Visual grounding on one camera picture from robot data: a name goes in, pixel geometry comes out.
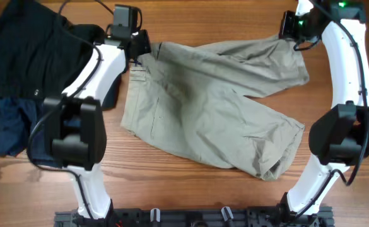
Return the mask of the khaki cargo shorts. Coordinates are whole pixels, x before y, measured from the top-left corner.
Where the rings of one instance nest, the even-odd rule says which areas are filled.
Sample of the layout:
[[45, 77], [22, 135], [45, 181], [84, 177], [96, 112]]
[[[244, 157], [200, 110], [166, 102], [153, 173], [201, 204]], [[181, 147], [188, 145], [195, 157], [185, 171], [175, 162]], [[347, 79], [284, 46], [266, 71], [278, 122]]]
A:
[[305, 126], [260, 99], [308, 82], [293, 47], [277, 36], [153, 43], [130, 69], [121, 126], [175, 156], [276, 180], [291, 166]]

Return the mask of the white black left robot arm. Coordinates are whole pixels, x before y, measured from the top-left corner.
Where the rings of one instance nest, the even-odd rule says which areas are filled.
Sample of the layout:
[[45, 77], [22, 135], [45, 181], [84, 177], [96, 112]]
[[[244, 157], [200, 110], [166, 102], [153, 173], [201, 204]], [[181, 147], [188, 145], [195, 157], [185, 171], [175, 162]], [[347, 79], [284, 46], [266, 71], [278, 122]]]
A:
[[129, 62], [150, 51], [146, 30], [126, 38], [110, 35], [95, 45], [88, 62], [62, 96], [44, 101], [45, 150], [59, 170], [71, 177], [79, 223], [104, 222], [112, 215], [112, 200], [100, 167], [107, 145], [102, 105]]

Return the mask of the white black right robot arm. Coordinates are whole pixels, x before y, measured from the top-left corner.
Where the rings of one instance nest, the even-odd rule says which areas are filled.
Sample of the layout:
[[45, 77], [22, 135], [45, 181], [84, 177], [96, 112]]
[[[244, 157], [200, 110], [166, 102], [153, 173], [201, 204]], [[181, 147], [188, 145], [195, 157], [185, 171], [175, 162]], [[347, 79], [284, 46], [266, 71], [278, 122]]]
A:
[[331, 109], [310, 130], [310, 159], [279, 208], [287, 221], [318, 213], [337, 179], [350, 186], [369, 156], [369, 67], [365, 13], [357, 7], [285, 11], [279, 36], [298, 44], [322, 42], [332, 79]]

